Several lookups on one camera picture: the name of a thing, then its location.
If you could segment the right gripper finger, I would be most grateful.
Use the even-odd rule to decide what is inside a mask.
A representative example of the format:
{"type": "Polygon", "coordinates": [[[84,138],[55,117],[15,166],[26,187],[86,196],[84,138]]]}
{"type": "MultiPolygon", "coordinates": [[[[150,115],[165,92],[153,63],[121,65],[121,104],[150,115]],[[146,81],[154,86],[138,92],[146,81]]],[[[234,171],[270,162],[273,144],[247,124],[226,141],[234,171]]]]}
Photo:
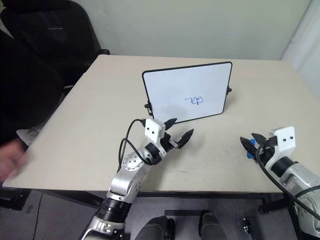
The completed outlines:
{"type": "Polygon", "coordinates": [[[254,161],[256,161],[256,152],[257,152],[256,141],[253,138],[247,139],[247,138],[241,136],[240,142],[241,142],[243,148],[247,152],[247,157],[249,159],[253,159],[254,161]]]}
{"type": "Polygon", "coordinates": [[[266,138],[262,134],[252,133],[251,135],[259,145],[262,145],[266,142],[266,138]]]}

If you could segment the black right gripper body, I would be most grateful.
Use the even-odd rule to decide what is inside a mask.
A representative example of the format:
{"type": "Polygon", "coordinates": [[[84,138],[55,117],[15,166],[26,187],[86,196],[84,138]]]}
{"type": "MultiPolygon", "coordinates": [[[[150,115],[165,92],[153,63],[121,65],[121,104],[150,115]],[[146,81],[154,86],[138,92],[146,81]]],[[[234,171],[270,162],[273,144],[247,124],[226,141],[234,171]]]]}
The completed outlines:
{"type": "Polygon", "coordinates": [[[278,145],[277,136],[272,136],[272,137],[266,138],[266,142],[264,144],[262,144],[261,146],[264,149],[268,149],[268,148],[273,148],[273,147],[275,147],[277,145],[278,145]]]}

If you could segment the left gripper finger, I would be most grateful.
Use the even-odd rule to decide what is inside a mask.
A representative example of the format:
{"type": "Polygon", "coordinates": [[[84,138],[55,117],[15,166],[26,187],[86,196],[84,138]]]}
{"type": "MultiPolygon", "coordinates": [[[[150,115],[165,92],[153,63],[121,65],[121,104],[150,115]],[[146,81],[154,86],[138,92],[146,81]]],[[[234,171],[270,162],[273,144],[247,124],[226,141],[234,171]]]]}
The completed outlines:
{"type": "Polygon", "coordinates": [[[171,118],[166,122],[164,122],[165,130],[167,131],[168,129],[170,129],[176,123],[176,121],[177,121],[177,118],[171,118]]]}
{"type": "Polygon", "coordinates": [[[176,142],[176,148],[177,149],[181,149],[192,137],[194,132],[194,129],[190,129],[189,131],[187,131],[182,137],[181,139],[176,142]]]}

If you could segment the blurred bare person hand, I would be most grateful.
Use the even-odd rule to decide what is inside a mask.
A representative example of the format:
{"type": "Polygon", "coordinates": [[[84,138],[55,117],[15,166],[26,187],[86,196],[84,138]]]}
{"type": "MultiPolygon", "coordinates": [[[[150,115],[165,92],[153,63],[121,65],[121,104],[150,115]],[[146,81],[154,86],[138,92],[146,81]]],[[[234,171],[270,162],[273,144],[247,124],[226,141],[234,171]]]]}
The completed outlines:
{"type": "Polygon", "coordinates": [[[23,142],[13,139],[0,146],[0,182],[17,175],[20,169],[27,163],[28,155],[23,142]]]}

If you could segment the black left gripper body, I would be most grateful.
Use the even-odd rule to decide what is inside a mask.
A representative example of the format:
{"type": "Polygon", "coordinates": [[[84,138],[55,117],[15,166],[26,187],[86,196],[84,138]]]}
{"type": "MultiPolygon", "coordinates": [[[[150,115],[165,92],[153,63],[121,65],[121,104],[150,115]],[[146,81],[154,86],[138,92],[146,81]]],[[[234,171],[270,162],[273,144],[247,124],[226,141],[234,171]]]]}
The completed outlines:
{"type": "Polygon", "coordinates": [[[171,139],[171,136],[168,133],[164,133],[164,136],[160,139],[160,144],[162,148],[168,153],[173,148],[178,149],[179,145],[177,142],[171,139]]]}

